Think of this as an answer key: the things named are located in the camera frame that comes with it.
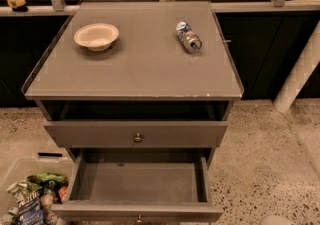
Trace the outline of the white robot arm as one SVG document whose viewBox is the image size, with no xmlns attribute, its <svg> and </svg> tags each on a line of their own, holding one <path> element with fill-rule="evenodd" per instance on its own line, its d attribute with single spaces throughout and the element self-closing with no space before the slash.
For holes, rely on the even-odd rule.
<svg viewBox="0 0 320 225">
<path fill-rule="evenodd" d="M 309 37 L 305 47 L 277 94 L 273 105 L 280 113 L 286 113 L 303 86 L 320 63 L 320 22 Z"/>
</svg>

